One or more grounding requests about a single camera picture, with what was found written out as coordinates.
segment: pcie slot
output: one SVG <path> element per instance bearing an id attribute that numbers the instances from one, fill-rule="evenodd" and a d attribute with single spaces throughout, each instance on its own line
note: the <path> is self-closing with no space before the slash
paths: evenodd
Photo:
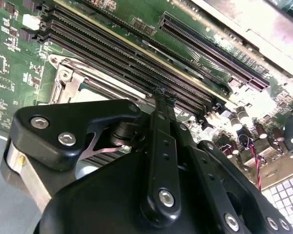
<path id="1" fill-rule="evenodd" d="M 111 69 L 110 62 L 108 60 L 104 58 L 99 58 L 98 56 L 93 56 L 93 54 L 82 50 L 78 44 L 72 41 L 68 42 L 65 37 L 61 35 L 56 35 L 55 32 L 39 34 L 38 41 L 40 43 L 45 43 L 47 41 L 50 41 L 54 44 L 57 44 L 63 47 L 65 50 L 70 51 L 71 53 L 76 54 L 77 56 L 80 56 L 86 63 L 88 63 L 89 65 L 92 65 L 96 69 L 102 72 L 107 72 L 108 74 L 113 75 L 115 78 L 125 77 L 132 82 L 132 85 L 135 85 L 141 89 L 144 89 L 147 92 L 152 92 L 152 90 L 155 87 L 160 87 L 160 88 L 165 88 L 168 91 L 168 93 L 170 93 L 171 95 L 176 95 L 176 92 L 174 92 L 171 88 L 163 87 L 162 84 L 159 84 L 156 81 L 154 82 L 150 76 L 148 76 L 147 78 L 149 79 L 148 82 L 151 85 L 148 85 L 140 77 L 135 75 L 133 72 L 130 72 L 129 70 L 122 69 L 118 67 L 117 65 L 113 66 L 113 68 Z M 193 101 L 186 98 L 185 95 L 182 94 L 182 92 L 178 92 L 178 94 L 179 95 L 177 95 L 177 101 L 176 101 L 177 107 L 194 114 L 202 109 L 201 105 L 196 105 Z"/>
<path id="2" fill-rule="evenodd" d="M 75 30 L 85 32 L 89 36 L 93 37 L 95 40 L 99 40 L 110 48 L 116 49 L 117 52 L 120 52 L 130 58 L 136 59 L 140 64 L 147 66 L 149 69 L 156 72 L 158 75 L 162 76 L 165 79 L 169 79 L 170 82 L 175 83 L 181 87 L 184 87 L 186 90 L 192 94 L 203 98 L 205 100 L 210 100 L 210 95 L 197 85 L 194 85 L 187 78 L 177 74 L 175 71 L 163 66 L 156 60 L 149 58 L 148 56 L 139 53 L 134 50 L 132 47 L 126 45 L 122 41 L 113 38 L 111 35 L 106 33 L 104 30 L 99 29 L 83 18 L 75 14 L 67 14 L 67 10 L 56 6 L 56 10 L 52 11 L 52 15 L 56 16 L 58 19 L 63 20 L 65 23 L 74 27 Z"/>
<path id="3" fill-rule="evenodd" d="M 208 41 L 172 16 L 169 16 L 168 14 L 163 16 L 160 23 L 160 29 L 189 47 L 194 52 L 207 58 L 242 83 L 247 84 L 260 92 L 269 87 L 269 83 L 261 78 L 260 74 L 215 46 L 212 42 Z"/>
<path id="4" fill-rule="evenodd" d="M 205 71 L 201 70 L 199 67 L 197 67 L 196 65 L 194 65 L 191 61 L 189 61 L 185 57 L 183 57 L 183 56 L 177 54 L 176 52 L 172 51 L 171 49 L 165 47 L 164 45 L 162 45 L 161 43 L 155 41 L 151 37 L 149 37 L 149 36 L 147 36 L 147 35 L 139 32 L 136 28 L 132 27 L 130 24 L 128 24 L 128 23 L 122 21 L 121 19 L 115 17 L 111 13 L 105 11 L 104 9 L 95 6 L 93 4 L 93 1 L 92 0 L 77 0 L 77 2 L 80 2 L 81 4 L 83 4 L 88 9 L 93 10 L 93 12 L 94 12 L 93 14 L 99 14 L 99 15 L 105 17 L 106 19 L 110 20 L 114 24 L 118 25 L 119 27 L 126 29 L 129 33 L 131 33 L 134 36 L 136 36 L 138 40 L 140 40 L 140 41 L 145 40 L 148 43 L 150 43 L 152 46 L 154 46 L 154 47 L 160 49 L 161 51 L 165 52 L 165 54 L 169 55 L 170 57 L 173 57 L 173 58 L 177 59 L 178 61 L 180 61 L 186 67 L 189 68 L 188 71 L 184 70 L 185 73 L 189 73 L 189 74 L 195 75 L 195 76 L 197 75 L 197 73 L 199 73 L 202 76 L 204 76 L 204 77 L 212 80 L 213 82 L 215 82 L 216 85 L 217 84 L 224 85 L 224 83 L 222 81 L 220 81 L 218 78 L 216 78 L 212 74 L 208 74 Z M 188 79 L 186 79 L 186 78 L 183 78 L 183 79 L 184 79 L 183 82 L 189 82 Z"/>
<path id="5" fill-rule="evenodd" d="M 66 37 L 68 40 L 77 43 L 78 45 L 84 47 L 87 51 L 91 51 L 97 56 L 104 57 L 115 65 L 118 65 L 124 69 L 130 70 L 134 74 L 139 74 L 143 79 L 152 80 L 154 83 L 162 82 L 165 88 L 170 90 L 172 93 L 175 92 L 177 95 L 187 95 L 187 100 L 194 103 L 196 106 L 202 107 L 202 102 L 197 101 L 193 95 L 187 90 L 181 90 L 176 87 L 172 88 L 171 83 L 165 78 L 159 78 L 156 73 L 148 70 L 144 66 L 138 64 L 134 59 L 128 58 L 117 51 L 109 50 L 107 47 L 96 43 L 93 39 L 88 38 L 82 32 L 76 32 L 75 30 L 70 30 L 64 23 L 51 20 L 47 25 L 49 29 L 54 30 L 56 33 Z"/>

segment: green circuit board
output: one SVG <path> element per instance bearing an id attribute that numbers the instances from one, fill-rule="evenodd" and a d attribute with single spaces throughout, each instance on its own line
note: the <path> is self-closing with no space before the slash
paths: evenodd
<path id="1" fill-rule="evenodd" d="M 268 0 L 279 9 L 293 16 L 293 0 Z"/>
<path id="2" fill-rule="evenodd" d="M 15 0 L 15 5 L 22 5 Z M 57 46 L 19 39 L 22 17 L 31 13 L 18 7 L 12 16 L 0 8 L 0 129 L 8 131 L 12 116 L 24 106 L 48 103 L 56 69 L 46 62 Z"/>
<path id="3" fill-rule="evenodd" d="M 114 24 L 98 17 L 98 15 L 89 13 L 80 3 L 70 0 L 56 0 L 55 2 L 77 12 L 87 20 L 99 24 L 102 28 L 119 35 L 123 40 L 130 41 L 137 47 L 142 47 L 146 52 L 152 53 L 152 51 L 141 44 L 141 41 L 137 41 L 134 35 L 120 27 L 115 27 Z M 177 17 L 201 35 L 222 47 L 233 57 L 238 58 L 247 66 L 263 74 L 263 77 L 269 81 L 270 87 L 261 95 L 264 95 L 264 98 L 273 102 L 274 105 L 269 110 L 263 107 L 263 111 L 259 112 L 256 116 L 259 119 L 263 119 L 264 116 L 269 115 L 270 118 L 265 118 L 264 120 L 268 121 L 270 125 L 282 124 L 286 114 L 293 108 L 293 93 L 279 84 L 277 78 L 246 54 L 236 49 L 229 41 L 221 38 L 214 31 L 201 24 L 199 20 L 194 20 L 188 13 L 176 7 L 171 1 L 100 0 L 94 2 L 99 2 L 102 6 L 105 6 L 106 11 L 109 11 L 109 13 L 133 27 L 139 27 L 139 24 L 142 23 L 144 25 L 143 33 L 192 61 L 193 64 L 196 64 L 205 72 L 218 77 L 224 83 L 231 79 L 228 73 L 222 71 L 205 58 L 197 56 L 180 42 L 174 40 L 169 35 L 165 35 L 158 29 L 159 20 L 165 12 Z M 12 116 L 17 109 L 23 106 L 49 102 L 56 69 L 47 62 L 48 54 L 64 53 L 72 55 L 57 45 L 50 43 L 41 45 L 21 39 L 19 31 L 24 27 L 23 15 L 31 14 L 37 16 L 40 12 L 33 13 L 22 6 L 22 0 L 14 0 L 14 13 L 11 14 L 8 12 L 7 3 L 5 0 L 0 0 L 0 129 L 5 131 L 8 131 Z M 153 53 L 153 55 L 163 59 L 159 54 Z M 205 79 L 204 82 L 211 90 L 217 93 L 221 92 L 208 79 Z M 258 98 L 252 98 L 257 94 L 255 91 L 246 89 L 241 90 L 239 94 L 236 93 L 227 98 L 240 106 L 249 105 L 255 107 L 261 105 Z M 181 121 L 193 119 L 188 113 L 182 112 L 178 114 L 178 118 Z M 199 131 L 195 125 L 193 125 L 193 128 L 194 132 Z"/>

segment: ram slot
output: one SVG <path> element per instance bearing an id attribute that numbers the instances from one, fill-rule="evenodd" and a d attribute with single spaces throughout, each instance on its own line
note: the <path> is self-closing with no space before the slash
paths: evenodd
<path id="1" fill-rule="evenodd" d="M 202 88 L 195 85 L 194 83 L 192 83 L 191 81 L 189 81 L 187 78 L 177 74 L 175 71 L 165 67 L 156 60 L 134 50 L 132 47 L 112 37 L 104 30 L 96 27 L 95 25 L 89 23 L 81 17 L 76 16 L 74 14 L 68 15 L 66 12 L 67 10 L 57 6 L 56 10 L 52 11 L 52 15 L 67 23 L 69 26 L 73 27 L 74 30 L 80 30 L 86 33 L 87 35 L 93 37 L 94 40 L 98 40 L 106 46 L 110 47 L 111 49 L 117 50 L 118 53 L 122 53 L 123 55 L 129 58 L 135 59 L 141 65 L 147 66 L 148 69 L 153 70 L 158 75 L 162 76 L 164 79 L 168 79 L 171 83 L 185 88 L 188 92 L 192 93 L 193 95 L 201 99 L 210 101 L 210 94 Z"/>
<path id="2" fill-rule="evenodd" d="M 170 95 L 176 95 L 177 107 L 187 112 L 194 114 L 203 109 L 203 105 L 199 104 L 197 101 L 194 102 L 193 100 L 188 98 L 187 95 L 184 94 L 184 90 L 172 89 L 168 86 L 165 86 L 161 82 L 150 76 L 148 73 L 144 73 L 136 69 L 128 70 L 124 67 L 121 67 L 120 64 L 122 63 L 120 60 L 117 60 L 118 64 L 116 64 L 116 62 L 114 61 L 115 63 L 113 64 L 113 66 L 111 66 L 111 61 L 107 58 L 93 55 L 93 53 L 84 50 L 79 44 L 73 41 L 69 41 L 67 38 L 57 34 L 56 32 L 40 33 L 38 35 L 38 41 L 40 43 L 50 41 L 54 44 L 57 44 L 63 47 L 64 49 L 70 51 L 71 53 L 80 56 L 86 63 L 94 66 L 96 69 L 102 72 L 105 72 L 107 69 L 108 74 L 113 75 L 115 78 L 117 78 L 115 74 L 118 73 L 120 75 L 119 77 L 121 77 L 119 78 L 120 81 L 123 81 L 124 77 L 126 77 L 128 80 L 132 82 L 131 85 L 138 86 L 149 93 L 151 93 L 155 87 L 164 88 Z"/>
<path id="3" fill-rule="evenodd" d="M 94 14 L 99 14 L 106 19 L 110 20 L 114 24 L 118 25 L 120 28 L 126 29 L 129 33 L 133 34 L 134 36 L 137 37 L 138 40 L 140 41 L 146 41 L 150 45 L 154 46 L 155 48 L 158 48 L 159 50 L 163 51 L 165 54 L 168 56 L 176 59 L 179 63 L 183 64 L 180 68 L 184 73 L 189 73 L 191 76 L 195 76 L 199 79 L 197 74 L 200 74 L 201 76 L 208 78 L 209 80 L 213 81 L 215 85 L 220 85 L 221 87 L 224 87 L 224 82 L 214 76 L 213 74 L 208 74 L 205 71 L 203 71 L 200 67 L 197 67 L 197 65 L 193 64 L 190 60 L 186 59 L 185 57 L 181 56 L 180 54 L 177 54 L 176 52 L 172 51 L 171 49 L 165 47 L 161 43 L 155 41 L 153 38 L 141 33 L 138 31 L 136 28 L 132 27 L 132 25 L 124 22 L 123 20 L 117 18 L 116 16 L 112 15 L 111 13 L 107 12 L 106 10 L 94 5 L 92 0 L 77 0 L 80 4 L 83 4 L 87 9 L 90 9 L 94 12 Z M 66 12 L 69 12 L 62 6 L 57 6 L 58 9 L 61 9 Z M 183 83 L 191 83 L 187 78 L 182 77 L 182 82 Z M 196 90 L 202 91 L 198 86 L 195 86 Z"/>

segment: screw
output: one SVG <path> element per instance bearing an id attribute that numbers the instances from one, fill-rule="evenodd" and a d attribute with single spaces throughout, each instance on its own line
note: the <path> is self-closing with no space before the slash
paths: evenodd
<path id="1" fill-rule="evenodd" d="M 30 120 L 30 124 L 34 128 L 38 128 L 38 129 L 45 129 L 45 128 L 47 128 L 49 126 L 48 120 L 46 120 L 43 117 L 33 117 Z"/>
<path id="2" fill-rule="evenodd" d="M 287 230 L 287 231 L 290 230 L 290 227 L 288 226 L 288 224 L 287 224 L 283 219 L 279 219 L 279 221 L 280 221 L 280 223 L 281 223 L 281 226 L 282 226 L 285 230 Z"/>
<path id="3" fill-rule="evenodd" d="M 60 77 L 62 80 L 68 80 L 68 79 L 69 79 L 69 73 L 68 73 L 68 71 L 66 71 L 66 70 L 62 70 L 62 71 L 60 71 L 60 73 L 59 73 L 59 77 Z"/>
<path id="4" fill-rule="evenodd" d="M 133 112 L 137 112 L 138 111 L 138 107 L 136 105 L 130 104 L 129 105 L 129 109 L 132 110 Z"/>
<path id="5" fill-rule="evenodd" d="M 161 119 L 165 119 L 165 117 L 160 113 L 158 114 L 158 117 L 161 118 Z"/>
<path id="6" fill-rule="evenodd" d="M 229 213 L 225 213 L 225 221 L 228 224 L 228 226 L 234 230 L 235 232 L 237 232 L 239 230 L 239 224 L 236 221 L 236 219 L 230 215 Z"/>
<path id="7" fill-rule="evenodd" d="M 55 57 L 52 57 L 52 58 L 51 58 L 51 62 L 53 62 L 53 63 L 58 63 L 58 59 L 55 58 Z"/>
<path id="8" fill-rule="evenodd" d="M 174 197 L 172 196 L 172 194 L 170 192 L 168 192 L 165 189 L 162 189 L 159 192 L 159 198 L 160 201 L 167 207 L 172 207 L 174 205 Z"/>
<path id="9" fill-rule="evenodd" d="M 213 149 L 214 149 L 213 145 L 210 144 L 210 143 L 207 143 L 207 147 L 208 147 L 210 150 L 213 150 Z"/>
<path id="10" fill-rule="evenodd" d="M 278 225 L 275 223 L 275 221 L 272 218 L 267 217 L 267 221 L 273 229 L 275 229 L 276 231 L 278 230 Z"/>
<path id="11" fill-rule="evenodd" d="M 180 128 L 181 128 L 182 130 L 184 130 L 184 131 L 187 130 L 187 127 L 186 127 L 185 125 L 183 125 L 183 124 L 180 124 Z"/>
<path id="12" fill-rule="evenodd" d="M 76 138 L 73 134 L 65 132 L 58 136 L 58 140 L 62 145 L 72 146 L 76 143 Z"/>

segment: capacitor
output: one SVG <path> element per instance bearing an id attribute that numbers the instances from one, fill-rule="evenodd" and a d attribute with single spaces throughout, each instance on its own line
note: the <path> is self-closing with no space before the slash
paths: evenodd
<path id="1" fill-rule="evenodd" d="M 253 124 L 252 119 L 249 117 L 244 107 L 240 107 L 240 111 L 238 112 L 238 118 L 242 124 L 247 126 L 251 126 Z"/>
<path id="2" fill-rule="evenodd" d="M 264 128 L 264 126 L 262 124 L 260 124 L 260 123 L 256 124 L 255 129 L 257 131 L 257 134 L 258 134 L 259 138 L 265 139 L 267 137 L 266 130 L 265 130 L 265 128 Z"/>
<path id="3" fill-rule="evenodd" d="M 276 141 L 284 141 L 283 133 L 280 128 L 278 127 L 273 128 L 272 135 Z"/>
<path id="4" fill-rule="evenodd" d="M 236 114 L 233 114 L 233 116 L 230 118 L 230 123 L 235 131 L 241 130 L 242 124 Z"/>
<path id="5" fill-rule="evenodd" d="M 224 151 L 224 154 L 227 156 L 227 158 L 232 158 L 233 157 L 233 154 L 232 154 L 232 151 L 231 149 L 227 149 L 226 151 Z"/>
<path id="6" fill-rule="evenodd" d="M 234 155 L 238 155 L 239 154 L 239 148 L 238 148 L 238 145 L 236 143 L 235 140 L 232 140 L 230 142 L 230 145 L 231 145 L 231 151 Z"/>

